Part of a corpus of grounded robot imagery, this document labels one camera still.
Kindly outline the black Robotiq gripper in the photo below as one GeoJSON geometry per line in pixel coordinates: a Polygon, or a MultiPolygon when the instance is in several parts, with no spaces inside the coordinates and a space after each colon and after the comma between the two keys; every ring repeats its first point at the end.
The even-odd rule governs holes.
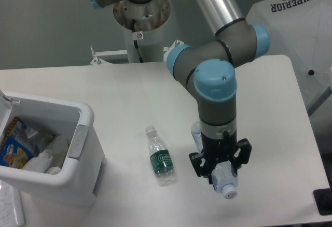
{"type": "Polygon", "coordinates": [[[202,152],[189,154],[189,159],[198,177],[204,177],[211,185],[212,171],[216,164],[230,160],[238,175],[242,165],[249,162],[252,145],[244,138],[237,142],[237,132],[227,135],[226,139],[212,139],[202,134],[202,152]]]}

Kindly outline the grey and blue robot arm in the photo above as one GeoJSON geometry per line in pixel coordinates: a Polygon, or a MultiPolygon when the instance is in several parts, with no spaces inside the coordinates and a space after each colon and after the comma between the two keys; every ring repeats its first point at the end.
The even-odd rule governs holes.
{"type": "MultiPolygon", "coordinates": [[[[155,62],[163,58],[161,29],[170,15],[167,0],[89,0],[93,7],[113,5],[114,17],[128,32],[128,60],[155,62]]],[[[234,0],[197,0],[215,39],[199,48],[178,45],[167,56],[167,68],[197,101],[201,144],[189,158],[199,177],[215,187],[226,172],[236,175],[248,163],[251,145],[237,140],[235,68],[267,53],[269,35],[250,25],[234,0]]]]}

